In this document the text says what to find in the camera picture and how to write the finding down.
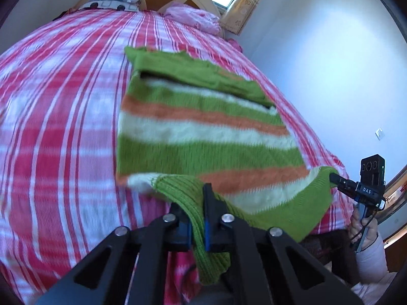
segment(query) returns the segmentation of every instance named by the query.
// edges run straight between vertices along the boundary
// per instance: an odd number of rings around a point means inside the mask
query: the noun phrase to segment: curtain
[[[240,34],[259,0],[233,0],[220,19],[220,25],[234,34]]]

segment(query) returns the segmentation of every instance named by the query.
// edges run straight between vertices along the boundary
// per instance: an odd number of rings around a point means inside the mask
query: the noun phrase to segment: light switch
[[[376,132],[375,132],[377,138],[379,139],[379,141],[384,137],[384,133],[383,130],[381,128],[379,128]]]

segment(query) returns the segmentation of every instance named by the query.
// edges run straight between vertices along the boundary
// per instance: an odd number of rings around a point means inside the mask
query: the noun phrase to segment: white wall
[[[246,54],[351,178],[378,153],[390,181],[407,163],[407,44],[393,19],[379,0],[284,0],[269,17],[271,1],[260,1],[238,38]]]
[[[79,0],[19,0],[0,28],[0,54]]]

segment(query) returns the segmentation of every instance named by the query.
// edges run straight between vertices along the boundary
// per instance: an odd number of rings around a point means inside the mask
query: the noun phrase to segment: plaid bedsheet
[[[131,65],[123,48],[187,51],[257,81],[276,103],[309,168],[344,166],[282,93],[220,38],[154,12],[83,10],[34,31],[0,57],[1,273],[27,304],[45,292],[115,227],[146,226],[168,205],[118,187],[119,107]],[[337,190],[315,228],[344,228],[352,204]],[[191,253],[171,254],[165,304],[180,302]],[[198,289],[197,273],[183,292]]]

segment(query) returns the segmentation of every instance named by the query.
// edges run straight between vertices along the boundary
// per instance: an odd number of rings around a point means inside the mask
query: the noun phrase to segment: bolt
[[[269,233],[273,237],[279,237],[282,235],[282,229],[278,227],[271,227]]]
[[[162,217],[164,222],[173,222],[176,219],[176,215],[172,213],[168,213]]]
[[[226,213],[222,216],[222,221],[223,222],[233,222],[235,219],[235,216],[230,213]]]
[[[116,236],[123,236],[123,235],[126,235],[126,234],[127,234],[127,228],[124,227],[124,226],[117,227],[117,228],[114,230],[114,233],[116,234]]]

